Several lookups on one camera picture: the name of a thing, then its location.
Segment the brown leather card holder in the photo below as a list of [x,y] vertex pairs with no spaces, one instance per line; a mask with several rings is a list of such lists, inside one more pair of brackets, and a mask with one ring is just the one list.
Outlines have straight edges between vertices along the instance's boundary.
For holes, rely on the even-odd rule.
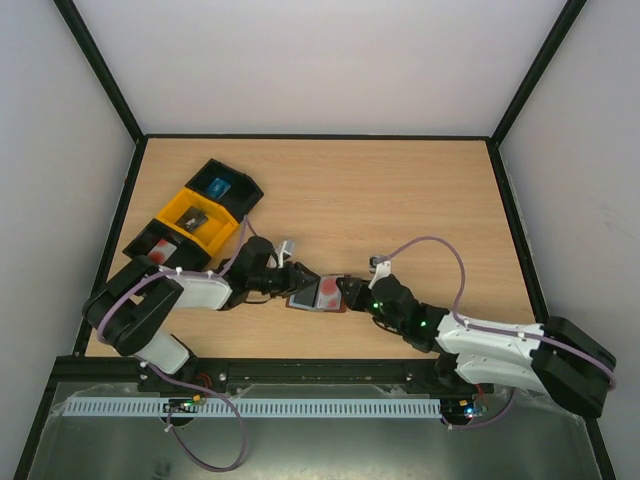
[[319,313],[344,313],[347,310],[338,286],[340,275],[322,276],[310,287],[287,298],[286,307]]

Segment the black credit card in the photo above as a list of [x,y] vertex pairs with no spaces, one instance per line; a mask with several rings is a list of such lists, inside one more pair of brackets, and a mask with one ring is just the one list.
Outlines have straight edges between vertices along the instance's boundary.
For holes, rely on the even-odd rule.
[[193,233],[208,221],[205,212],[195,207],[189,207],[175,222],[180,229]]

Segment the red credit card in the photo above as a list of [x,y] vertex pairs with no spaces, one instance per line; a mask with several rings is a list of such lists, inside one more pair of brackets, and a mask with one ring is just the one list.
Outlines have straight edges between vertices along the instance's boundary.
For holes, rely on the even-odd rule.
[[341,292],[336,285],[339,276],[323,276],[318,284],[314,308],[318,311],[341,313],[346,310]]

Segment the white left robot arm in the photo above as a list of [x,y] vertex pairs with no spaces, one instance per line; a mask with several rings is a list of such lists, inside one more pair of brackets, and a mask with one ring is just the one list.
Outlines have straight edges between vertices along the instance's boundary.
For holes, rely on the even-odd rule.
[[287,298],[315,287],[320,276],[290,260],[292,243],[275,247],[261,236],[238,246],[218,269],[166,267],[145,256],[131,260],[84,304],[83,319],[98,340],[122,357],[135,357],[176,375],[194,357],[163,324],[175,309],[231,310],[251,293]]

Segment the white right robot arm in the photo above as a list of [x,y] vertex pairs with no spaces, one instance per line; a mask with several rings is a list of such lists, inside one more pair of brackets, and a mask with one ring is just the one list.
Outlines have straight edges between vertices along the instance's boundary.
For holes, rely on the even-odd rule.
[[365,312],[414,349],[443,355],[436,379],[455,392],[468,384],[500,384],[549,396],[584,418],[601,416],[614,387],[615,357],[563,317],[509,325],[418,301],[390,274],[377,280],[342,277],[346,307]]

